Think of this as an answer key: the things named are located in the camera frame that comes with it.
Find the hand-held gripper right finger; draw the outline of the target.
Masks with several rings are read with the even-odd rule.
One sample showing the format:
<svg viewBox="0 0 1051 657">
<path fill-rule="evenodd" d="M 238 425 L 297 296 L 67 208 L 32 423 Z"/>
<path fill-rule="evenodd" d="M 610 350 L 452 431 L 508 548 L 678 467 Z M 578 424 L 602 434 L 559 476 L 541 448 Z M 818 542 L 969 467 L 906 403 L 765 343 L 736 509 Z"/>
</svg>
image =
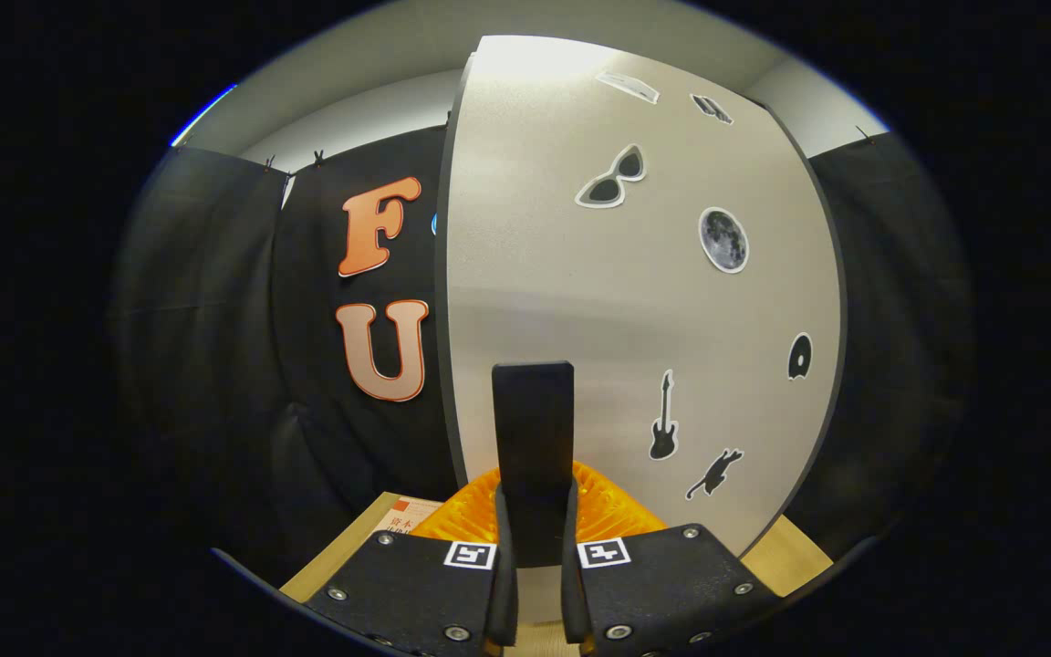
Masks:
<svg viewBox="0 0 1051 657">
<path fill-rule="evenodd" d="M 701 523 L 667 527 L 573 464 L 560 619 L 583 656 L 700 656 L 770 616 L 779 595 Z"/>
</svg>

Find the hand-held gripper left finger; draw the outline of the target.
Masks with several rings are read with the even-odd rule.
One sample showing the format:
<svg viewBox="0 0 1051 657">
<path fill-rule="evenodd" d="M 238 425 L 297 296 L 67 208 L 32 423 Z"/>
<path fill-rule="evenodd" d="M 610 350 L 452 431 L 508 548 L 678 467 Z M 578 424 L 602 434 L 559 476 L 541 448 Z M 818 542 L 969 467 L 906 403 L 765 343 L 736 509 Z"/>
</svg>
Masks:
<svg viewBox="0 0 1051 657">
<path fill-rule="evenodd" d="M 404 656 L 502 656 L 518 594 L 499 471 L 444 504 L 383 492 L 305 566 L 303 604 Z"/>
</svg>

